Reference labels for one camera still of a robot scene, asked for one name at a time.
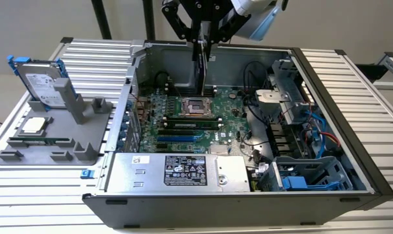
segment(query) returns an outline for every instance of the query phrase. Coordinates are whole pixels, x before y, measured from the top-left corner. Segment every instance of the black pole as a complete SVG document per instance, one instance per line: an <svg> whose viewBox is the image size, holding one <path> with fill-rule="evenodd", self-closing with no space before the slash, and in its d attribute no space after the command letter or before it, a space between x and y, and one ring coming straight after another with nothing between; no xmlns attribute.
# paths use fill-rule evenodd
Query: black pole
<svg viewBox="0 0 393 234"><path fill-rule="evenodd" d="M142 11L144 11L146 40L154 40L156 33L154 33L153 0L142 0Z"/></svg>
<svg viewBox="0 0 393 234"><path fill-rule="evenodd" d="M102 39L112 39L102 0L90 0L90 2L93 6L94 16L97 18L100 26Z"/></svg>

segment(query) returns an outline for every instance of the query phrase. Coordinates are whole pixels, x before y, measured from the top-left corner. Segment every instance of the power supply label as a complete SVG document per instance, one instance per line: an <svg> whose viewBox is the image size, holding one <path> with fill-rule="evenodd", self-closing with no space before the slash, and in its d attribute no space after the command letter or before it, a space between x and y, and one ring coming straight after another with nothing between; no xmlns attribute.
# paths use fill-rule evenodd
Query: power supply label
<svg viewBox="0 0 393 234"><path fill-rule="evenodd" d="M208 185L205 156L166 156L164 184L168 186Z"/></svg>

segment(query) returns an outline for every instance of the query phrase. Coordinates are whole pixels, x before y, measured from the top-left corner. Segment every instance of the cpu socket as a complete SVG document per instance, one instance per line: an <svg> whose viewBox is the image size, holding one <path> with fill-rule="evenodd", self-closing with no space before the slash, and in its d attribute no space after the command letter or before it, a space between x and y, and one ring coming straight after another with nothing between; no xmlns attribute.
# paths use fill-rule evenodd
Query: cpu socket
<svg viewBox="0 0 393 234"><path fill-rule="evenodd" d="M181 115L189 117L210 117L210 100L208 98L184 98Z"/></svg>

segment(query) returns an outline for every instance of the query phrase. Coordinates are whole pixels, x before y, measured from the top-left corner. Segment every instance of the circuit board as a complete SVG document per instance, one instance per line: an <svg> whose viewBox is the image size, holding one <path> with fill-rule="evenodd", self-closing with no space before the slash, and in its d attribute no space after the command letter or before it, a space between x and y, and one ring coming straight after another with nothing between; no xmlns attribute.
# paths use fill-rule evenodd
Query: circuit board
<svg viewBox="0 0 393 234"><path fill-rule="evenodd" d="M157 140L158 130L164 129L162 116L180 116L185 97L168 97L160 90L148 94L146 100L150 102L148 112L150 115L145 119L145 123L141 123L140 152L201 154L209 153L210 145L228 145L229 155L241 155L241 153L248 155L250 150L245 149L244 146L241 148L241 143L236 140L237 132L242 136L249 129L246 118L242 117L242 97L236 94L237 90L232 90L232 88L217 88L214 97L205 98L209 101L212 115L221 118L222 125L218 130L194 130L193 142L162 142Z"/></svg>

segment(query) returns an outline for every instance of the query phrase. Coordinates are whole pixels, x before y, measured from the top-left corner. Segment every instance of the sticker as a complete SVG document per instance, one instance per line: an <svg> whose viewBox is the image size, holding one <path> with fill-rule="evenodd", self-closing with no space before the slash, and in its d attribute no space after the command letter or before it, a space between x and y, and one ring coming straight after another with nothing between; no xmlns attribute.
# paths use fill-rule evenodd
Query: sticker
<svg viewBox="0 0 393 234"><path fill-rule="evenodd" d="M206 186L205 156L166 156L164 162L166 186Z"/></svg>
<svg viewBox="0 0 393 234"><path fill-rule="evenodd" d="M50 107L65 107L58 91L54 91L54 80L45 74L26 74L28 82L38 100Z"/></svg>
<svg viewBox="0 0 393 234"><path fill-rule="evenodd" d="M130 163L132 164L150 163L150 156L149 155L145 155L145 156L144 155L136 155L136 156L132 157Z"/></svg>

